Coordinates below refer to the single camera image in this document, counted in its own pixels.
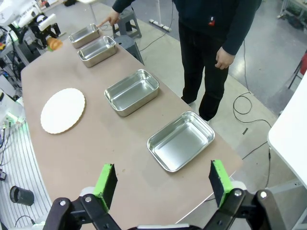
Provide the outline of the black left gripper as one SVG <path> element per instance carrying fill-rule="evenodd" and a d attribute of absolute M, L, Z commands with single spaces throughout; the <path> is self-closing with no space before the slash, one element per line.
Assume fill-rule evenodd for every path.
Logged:
<path fill-rule="evenodd" d="M 29 24 L 29 28 L 31 29 L 35 37 L 37 38 L 35 40 L 35 46 L 37 49 L 45 49 L 48 47 L 46 37 L 50 36 L 51 32 L 52 32 L 51 36 L 53 38 L 58 38 L 60 35 L 60 29 L 57 23 L 48 25 L 42 31 L 38 27 L 38 24 Z"/>

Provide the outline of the person's left hand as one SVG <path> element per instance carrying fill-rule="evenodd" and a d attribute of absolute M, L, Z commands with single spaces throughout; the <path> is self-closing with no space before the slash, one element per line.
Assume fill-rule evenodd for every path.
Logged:
<path fill-rule="evenodd" d="M 234 62 L 235 56 L 227 53 L 222 47 L 217 51 L 215 67 L 218 69 L 227 69 Z"/>

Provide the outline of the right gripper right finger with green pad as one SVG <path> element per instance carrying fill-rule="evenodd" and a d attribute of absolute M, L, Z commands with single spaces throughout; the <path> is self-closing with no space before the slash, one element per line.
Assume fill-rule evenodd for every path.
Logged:
<path fill-rule="evenodd" d="M 222 162 L 212 160 L 209 180 L 218 209 L 205 230 L 228 230 L 235 219 L 245 219 L 252 230 L 283 230 L 284 221 L 270 190 L 255 194 L 234 187 Z"/>

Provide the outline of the person's right hand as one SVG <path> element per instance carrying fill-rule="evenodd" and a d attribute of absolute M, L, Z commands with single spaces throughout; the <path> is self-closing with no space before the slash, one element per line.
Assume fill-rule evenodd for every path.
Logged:
<path fill-rule="evenodd" d="M 109 24 L 111 26 L 113 26 L 114 24 L 116 24 L 119 21 L 119 15 L 120 15 L 120 13 L 118 13 L 116 11 L 111 11 L 109 13 L 109 15 L 100 24 L 97 25 L 97 27 L 101 27 L 104 24 L 106 24 L 107 22 L 109 22 Z"/>

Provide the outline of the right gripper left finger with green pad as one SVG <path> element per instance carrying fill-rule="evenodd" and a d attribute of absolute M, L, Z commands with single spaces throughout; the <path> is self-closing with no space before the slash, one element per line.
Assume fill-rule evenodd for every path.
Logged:
<path fill-rule="evenodd" d="M 119 230 L 108 213 L 118 179 L 114 164 L 105 164 L 92 193 L 70 201 L 66 197 L 54 200 L 45 222 L 47 230 L 79 230 L 92 224 L 97 230 Z"/>

